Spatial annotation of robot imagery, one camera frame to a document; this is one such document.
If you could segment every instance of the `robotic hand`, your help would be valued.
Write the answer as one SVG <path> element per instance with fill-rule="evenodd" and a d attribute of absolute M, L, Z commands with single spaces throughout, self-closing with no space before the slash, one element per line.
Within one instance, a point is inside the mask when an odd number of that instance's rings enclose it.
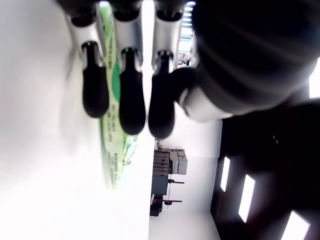
<path fill-rule="evenodd" d="M 97 1 L 57 1 L 68 15 L 83 62 L 84 108 L 99 118 L 109 107 L 109 95 Z M 142 0 L 109 2 L 121 72 L 119 118 L 123 130 L 135 135 L 146 121 Z M 317 0 L 198 0 L 192 11 L 192 54 L 198 64 L 174 70 L 186 3 L 155 0 L 148 124 L 156 138 L 173 130 L 174 102 L 199 122 L 243 115 L 279 105 L 313 72 L 320 56 Z"/>

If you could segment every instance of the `white wall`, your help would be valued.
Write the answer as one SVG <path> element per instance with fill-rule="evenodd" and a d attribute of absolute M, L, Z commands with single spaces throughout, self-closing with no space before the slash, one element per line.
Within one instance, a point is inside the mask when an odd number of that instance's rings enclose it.
<path fill-rule="evenodd" d="M 217 158 L 220 154 L 222 121 L 199 123 L 188 118 L 175 105 L 175 125 L 172 134 L 160 141 L 163 148 L 184 149 L 188 156 Z"/>
<path fill-rule="evenodd" d="M 172 183 L 170 199 L 182 200 L 165 206 L 164 211 L 173 212 L 205 212 L 210 211 L 213 190 L 215 186 L 217 161 L 215 157 L 188 156 L 187 174 L 173 174 L 172 179 L 185 184 Z"/>
<path fill-rule="evenodd" d="M 220 240 L 210 213 L 175 213 L 150 217 L 149 240 Z"/>

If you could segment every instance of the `dark ceiling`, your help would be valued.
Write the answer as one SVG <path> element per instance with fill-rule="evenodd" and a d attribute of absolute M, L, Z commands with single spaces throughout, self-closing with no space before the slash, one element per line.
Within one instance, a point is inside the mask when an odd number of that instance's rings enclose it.
<path fill-rule="evenodd" d="M 238 211 L 246 174 L 256 183 L 244 223 Z M 292 210 L 310 223 L 305 240 L 320 239 L 320 105 L 225 119 L 211 205 L 221 240 L 280 240 Z"/>

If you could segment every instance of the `black rubber fingertip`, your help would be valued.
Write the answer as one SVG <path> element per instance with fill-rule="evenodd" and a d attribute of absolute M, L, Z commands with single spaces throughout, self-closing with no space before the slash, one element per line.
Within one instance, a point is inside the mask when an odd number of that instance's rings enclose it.
<path fill-rule="evenodd" d="M 87 67 L 83 71 L 82 101 L 86 113 L 92 118 L 102 117 L 109 108 L 109 91 L 105 67 L 95 62 L 95 44 L 87 45 Z"/>
<path fill-rule="evenodd" d="M 175 102 L 170 93 L 170 86 L 164 78 L 168 74 L 152 77 L 152 92 L 148 115 L 150 133 L 157 139 L 167 138 L 175 125 Z"/>
<path fill-rule="evenodd" d="M 119 120 L 123 131 L 129 135 L 139 134 L 146 123 L 142 77 L 135 69 L 134 52 L 127 52 L 126 68 L 120 74 Z"/>

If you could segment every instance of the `white table surface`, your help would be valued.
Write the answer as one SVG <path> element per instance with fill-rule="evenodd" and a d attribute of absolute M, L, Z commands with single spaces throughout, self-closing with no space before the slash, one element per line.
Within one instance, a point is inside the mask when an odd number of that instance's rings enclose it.
<path fill-rule="evenodd" d="M 148 239 L 148 128 L 112 191 L 103 180 L 98 121 L 82 107 L 81 63 L 63 13 L 52 0 L 7 1 L 0 28 L 0 239 Z M 151 49 L 152 36 L 145 39 Z M 143 71 L 148 102 L 151 64 Z"/>

